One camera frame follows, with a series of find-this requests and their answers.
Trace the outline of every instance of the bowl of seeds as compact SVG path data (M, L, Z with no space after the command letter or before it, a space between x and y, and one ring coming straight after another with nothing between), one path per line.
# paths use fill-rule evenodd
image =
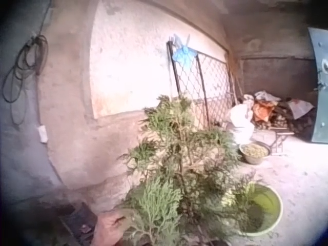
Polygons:
M253 141L239 146L239 150L243 154L245 160L252 165L261 164L266 157L271 155L270 146L263 142Z

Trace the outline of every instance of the green metal door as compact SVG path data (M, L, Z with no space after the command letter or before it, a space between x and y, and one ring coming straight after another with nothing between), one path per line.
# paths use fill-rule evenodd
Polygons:
M328 30L309 28L318 71L318 109L312 142L328 144Z

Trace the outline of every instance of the thuja plant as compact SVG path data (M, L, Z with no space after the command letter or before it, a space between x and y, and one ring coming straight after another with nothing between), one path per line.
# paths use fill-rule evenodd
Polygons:
M235 229L229 221L240 222L246 211L241 203L224 205L243 187L232 175L239 163L232 138L196 128L187 98L158 99L156 108L145 108L144 138L123 156L140 176L122 204L136 211L126 238L153 246L187 245L188 235L226 239Z

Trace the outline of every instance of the wire mesh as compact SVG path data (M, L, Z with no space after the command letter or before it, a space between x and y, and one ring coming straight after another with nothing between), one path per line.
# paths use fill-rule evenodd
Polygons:
M169 42L169 45L175 52L173 44ZM214 125L225 127L225 115L233 104L226 63L200 52L189 68L173 63L178 93L193 102L195 126L201 129Z

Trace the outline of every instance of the black cable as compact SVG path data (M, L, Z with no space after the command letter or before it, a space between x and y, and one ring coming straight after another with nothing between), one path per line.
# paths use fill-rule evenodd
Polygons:
M20 49L15 59L14 65L8 71L2 82L2 97L7 103L10 104L11 120L13 124L16 126L19 126L24 122L26 110L27 110L27 104L25 102L24 115L22 116L22 119L18 122L14 119L12 104L15 103L20 98L22 92L24 92L25 100L27 100L27 95L24 87L25 79L31 76L32 74L39 76L46 64L46 60L48 57L48 41L46 37L44 37L40 33L42 31L50 6L51 6L51 1L49 2L49 5L47 7L38 35L31 37ZM32 62L29 61L31 55L34 56L32 57L33 59ZM6 96L5 93L5 87L8 83L10 83L9 97ZM13 95L15 85L18 86L18 92L16 97L14 97Z

